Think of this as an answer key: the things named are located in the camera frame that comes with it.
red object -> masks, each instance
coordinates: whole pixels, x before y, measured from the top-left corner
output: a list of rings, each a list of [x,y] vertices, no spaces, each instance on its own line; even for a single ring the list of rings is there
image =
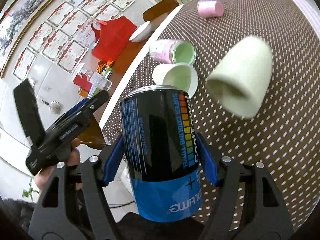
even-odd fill
[[[137,27],[124,16],[111,21],[98,21],[98,23],[100,30],[91,25],[96,41],[99,40],[91,54],[105,62],[115,61]]]
[[[73,80],[74,84],[83,88],[84,90],[90,91],[92,84],[87,80],[87,76],[82,73],[79,75],[76,75],[75,79]]]

plus sign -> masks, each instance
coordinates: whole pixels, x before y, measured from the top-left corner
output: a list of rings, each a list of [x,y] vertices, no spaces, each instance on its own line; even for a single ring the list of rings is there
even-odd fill
[[[192,189],[192,183],[196,182],[196,180],[191,180],[191,176],[189,176],[189,183],[184,185],[185,187],[190,186],[190,189]]]

rainbow color bar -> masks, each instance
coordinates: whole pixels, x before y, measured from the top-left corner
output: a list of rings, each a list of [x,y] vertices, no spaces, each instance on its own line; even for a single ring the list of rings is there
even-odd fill
[[[181,111],[181,117],[183,122],[184,136],[186,138],[188,164],[189,164],[189,167],[191,167],[195,165],[195,156],[193,154],[193,144],[192,144],[192,138],[191,138],[189,116],[187,114],[188,110],[186,106],[186,99],[182,94],[179,94],[179,104],[180,104],[180,111]]]

green plant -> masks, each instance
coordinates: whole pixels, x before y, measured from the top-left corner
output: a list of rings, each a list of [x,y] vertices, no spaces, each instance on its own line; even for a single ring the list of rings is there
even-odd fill
[[[33,187],[32,187],[32,178],[30,179],[30,183],[29,183],[29,190],[23,190],[23,193],[22,193],[22,197],[24,198],[31,198],[31,201],[33,202],[33,196],[32,196],[32,193],[35,192],[35,193],[38,193],[39,194],[39,191],[35,190]]]

screw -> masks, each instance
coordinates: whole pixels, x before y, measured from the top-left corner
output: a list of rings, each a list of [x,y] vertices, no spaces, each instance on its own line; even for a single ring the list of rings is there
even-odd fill
[[[58,169],[61,169],[61,168],[63,168],[64,167],[64,162],[59,162],[58,164],[57,164],[57,168]]]
[[[97,155],[93,155],[90,157],[89,161],[92,162],[92,163],[95,163],[97,160],[98,160],[98,156]]]
[[[223,156],[223,157],[222,157],[222,160],[223,160],[225,163],[231,162],[231,158],[230,158],[229,156]]]
[[[257,162],[256,165],[260,169],[262,169],[264,167],[264,164],[262,162]]]

